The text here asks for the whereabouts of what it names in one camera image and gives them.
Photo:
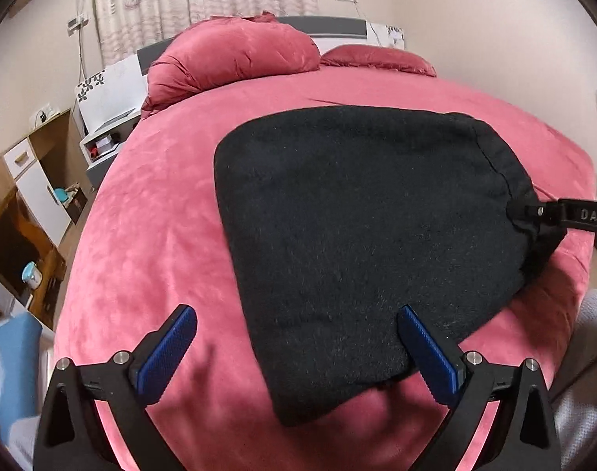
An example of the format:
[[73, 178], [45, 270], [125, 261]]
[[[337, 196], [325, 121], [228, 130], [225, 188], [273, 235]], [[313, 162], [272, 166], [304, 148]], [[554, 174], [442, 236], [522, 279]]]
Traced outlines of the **light blue small bin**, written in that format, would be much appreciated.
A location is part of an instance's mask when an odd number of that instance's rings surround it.
[[41, 286], [43, 274], [34, 261], [31, 261], [23, 269], [22, 281], [32, 290], [36, 290]]

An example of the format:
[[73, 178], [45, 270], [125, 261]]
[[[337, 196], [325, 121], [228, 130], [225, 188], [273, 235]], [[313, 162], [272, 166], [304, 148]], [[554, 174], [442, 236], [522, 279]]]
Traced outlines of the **dark red pillow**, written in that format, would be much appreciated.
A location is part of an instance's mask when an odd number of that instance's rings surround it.
[[321, 64], [330, 67], [366, 67], [414, 73], [436, 78], [432, 64], [420, 55], [396, 48], [369, 45], [338, 46], [321, 57]]

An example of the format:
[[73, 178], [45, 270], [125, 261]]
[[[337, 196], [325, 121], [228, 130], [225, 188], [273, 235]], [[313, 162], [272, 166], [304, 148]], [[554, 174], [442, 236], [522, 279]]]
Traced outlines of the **wooden desk with cabinet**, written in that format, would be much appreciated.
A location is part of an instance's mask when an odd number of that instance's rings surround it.
[[[76, 218], [58, 188], [91, 189], [73, 112], [66, 110], [0, 152], [0, 281], [46, 327], [55, 310], [68, 261], [61, 249]], [[36, 290], [22, 281], [34, 261], [43, 274]]]

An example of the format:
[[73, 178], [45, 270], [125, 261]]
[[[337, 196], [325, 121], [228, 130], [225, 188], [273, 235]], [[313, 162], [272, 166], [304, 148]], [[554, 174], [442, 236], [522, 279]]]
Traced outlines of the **grey fabric chair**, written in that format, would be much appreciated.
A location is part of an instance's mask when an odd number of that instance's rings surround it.
[[597, 470], [597, 289], [580, 307], [550, 391], [564, 470]]

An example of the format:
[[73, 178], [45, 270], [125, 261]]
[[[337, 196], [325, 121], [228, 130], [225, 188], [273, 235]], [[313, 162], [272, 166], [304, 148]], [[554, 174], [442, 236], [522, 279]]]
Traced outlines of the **pink velvet bed cover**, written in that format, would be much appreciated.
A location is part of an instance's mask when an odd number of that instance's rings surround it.
[[149, 414], [190, 470], [405, 470], [445, 412], [418, 376], [286, 429], [249, 343], [213, 186], [218, 142], [292, 108], [371, 105], [463, 113], [490, 124], [543, 198], [590, 199], [588, 154], [506, 102], [438, 78], [323, 67], [229, 84], [142, 120], [97, 192], [75, 254], [55, 354], [101, 363], [186, 303], [198, 332]]

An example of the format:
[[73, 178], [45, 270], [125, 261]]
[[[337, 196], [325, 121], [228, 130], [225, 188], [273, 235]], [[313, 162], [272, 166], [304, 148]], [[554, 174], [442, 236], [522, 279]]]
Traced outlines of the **white and grey headboard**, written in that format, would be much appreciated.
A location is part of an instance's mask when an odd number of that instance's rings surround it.
[[315, 70], [322, 54], [345, 44], [405, 48], [402, 29], [357, 18], [213, 17], [94, 73], [75, 95], [92, 134], [145, 101], [161, 111], [226, 84]]

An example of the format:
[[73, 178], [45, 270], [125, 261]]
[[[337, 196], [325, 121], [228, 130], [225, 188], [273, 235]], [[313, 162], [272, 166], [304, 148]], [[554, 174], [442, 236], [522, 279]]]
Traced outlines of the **black wool garment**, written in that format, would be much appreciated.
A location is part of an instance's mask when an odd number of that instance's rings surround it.
[[464, 340], [565, 237], [489, 124], [460, 113], [327, 106], [221, 140], [214, 184], [249, 339], [277, 419], [296, 426], [407, 378], [397, 311]]

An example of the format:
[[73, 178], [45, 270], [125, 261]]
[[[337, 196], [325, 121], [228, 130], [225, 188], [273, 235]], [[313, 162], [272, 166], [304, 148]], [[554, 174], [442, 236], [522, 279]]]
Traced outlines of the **folded red duvet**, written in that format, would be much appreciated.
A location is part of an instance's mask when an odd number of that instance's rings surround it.
[[214, 16], [178, 34], [147, 72], [143, 119], [171, 105], [239, 81], [320, 68], [310, 36], [269, 12]]

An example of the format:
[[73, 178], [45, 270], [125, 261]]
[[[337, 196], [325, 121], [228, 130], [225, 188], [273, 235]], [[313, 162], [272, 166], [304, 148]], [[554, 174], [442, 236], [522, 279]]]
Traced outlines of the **white bedside table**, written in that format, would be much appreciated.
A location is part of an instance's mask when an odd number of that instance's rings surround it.
[[86, 176], [93, 188], [99, 189], [108, 169], [139, 120], [140, 117], [137, 116], [119, 124], [113, 124], [80, 141], [80, 150], [88, 161]]

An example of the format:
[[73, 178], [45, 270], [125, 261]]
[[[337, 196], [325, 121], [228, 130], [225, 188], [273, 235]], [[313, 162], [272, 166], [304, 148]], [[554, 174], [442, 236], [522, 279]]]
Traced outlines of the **blue floor mat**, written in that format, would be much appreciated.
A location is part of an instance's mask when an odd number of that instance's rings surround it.
[[42, 326], [29, 312], [0, 324], [0, 439], [13, 424], [38, 414], [38, 358]]

